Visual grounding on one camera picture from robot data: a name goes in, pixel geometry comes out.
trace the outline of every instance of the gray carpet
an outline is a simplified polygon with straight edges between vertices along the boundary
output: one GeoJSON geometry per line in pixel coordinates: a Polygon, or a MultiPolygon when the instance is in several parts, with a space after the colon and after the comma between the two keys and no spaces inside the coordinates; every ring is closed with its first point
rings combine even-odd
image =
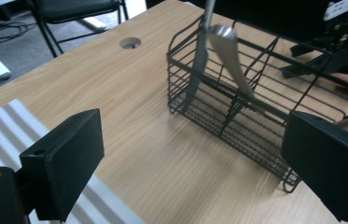
{"type": "MultiPolygon", "coordinates": [[[[127,0],[126,2],[130,18],[146,10],[144,0],[127,0]]],[[[116,12],[98,16],[97,19],[107,24],[107,28],[112,28],[118,24],[116,12]]],[[[11,22],[13,21],[23,22],[25,24],[35,23],[34,17],[28,11],[24,11],[17,15],[11,20],[11,22]]],[[[51,25],[50,28],[58,39],[63,39],[73,35],[83,35],[92,31],[89,26],[79,21],[51,25]]],[[[0,31],[0,37],[13,35],[15,33],[16,31],[14,29],[6,29],[0,31]]],[[[62,43],[63,50],[68,51],[73,49],[91,38],[94,38],[94,36],[62,43]]],[[[20,77],[51,59],[53,59],[51,53],[37,26],[26,32],[25,35],[1,43],[0,60],[10,70],[11,76],[7,80],[0,80],[0,86],[5,85],[9,81],[20,77]]]]}

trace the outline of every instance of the wire basket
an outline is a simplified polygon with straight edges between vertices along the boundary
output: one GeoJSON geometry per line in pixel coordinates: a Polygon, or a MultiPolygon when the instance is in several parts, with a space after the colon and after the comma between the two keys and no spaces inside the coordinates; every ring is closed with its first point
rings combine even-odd
{"type": "MultiPolygon", "coordinates": [[[[300,178],[281,157],[289,112],[300,110],[331,122],[348,118],[348,92],[337,91],[331,82],[339,82],[346,90],[348,83],[314,71],[299,59],[283,54],[289,43],[283,38],[269,35],[271,40],[264,39],[260,44],[238,38],[241,67],[256,98],[263,104],[263,111],[253,106],[258,102],[237,90],[212,47],[208,47],[205,72],[196,74],[201,83],[185,109],[201,23],[202,18],[195,20],[178,32],[170,44],[167,53],[170,112],[184,115],[242,152],[283,180],[286,192],[293,192],[300,178]],[[287,67],[308,69],[313,74],[297,76],[285,70],[287,67]]],[[[235,22],[232,26],[238,29],[241,24],[235,22]]]]}

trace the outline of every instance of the light wood tabletop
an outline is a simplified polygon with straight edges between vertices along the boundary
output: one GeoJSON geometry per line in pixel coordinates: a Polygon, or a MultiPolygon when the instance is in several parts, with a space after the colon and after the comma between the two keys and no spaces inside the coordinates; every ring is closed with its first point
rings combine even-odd
{"type": "Polygon", "coordinates": [[[95,174],[146,223],[338,223],[305,184],[285,193],[264,168],[170,114],[168,46],[202,13],[163,2],[1,87],[0,106],[19,99],[49,129],[100,108],[105,157],[95,174]],[[126,37],[141,46],[123,49],[126,37]]]}

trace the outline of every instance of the striped placemat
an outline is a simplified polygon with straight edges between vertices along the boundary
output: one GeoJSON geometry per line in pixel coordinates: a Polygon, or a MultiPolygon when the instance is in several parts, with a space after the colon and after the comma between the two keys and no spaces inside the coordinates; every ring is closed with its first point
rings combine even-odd
{"type": "MultiPolygon", "coordinates": [[[[48,132],[49,130],[19,100],[0,107],[0,166],[18,171],[21,167],[20,153],[48,132]]],[[[30,215],[30,220],[31,223],[48,223],[39,221],[35,211],[30,215]]],[[[93,175],[66,223],[145,222],[93,175]]]]}

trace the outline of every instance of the chair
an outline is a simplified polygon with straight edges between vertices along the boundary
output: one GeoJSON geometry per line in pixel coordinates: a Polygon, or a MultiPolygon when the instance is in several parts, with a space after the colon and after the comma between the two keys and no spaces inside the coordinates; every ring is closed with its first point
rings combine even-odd
{"type": "Polygon", "coordinates": [[[57,41],[49,29],[48,24],[77,21],[115,11],[118,13],[118,24],[120,24],[120,7],[122,7],[124,11],[125,20],[129,19],[125,0],[26,0],[26,2],[28,8],[30,8],[35,17],[36,23],[39,26],[54,58],[57,57],[57,52],[54,49],[53,44],[56,46],[58,51],[63,54],[63,49],[60,47],[62,42],[75,40],[89,35],[96,35],[103,31],[57,41]]]}

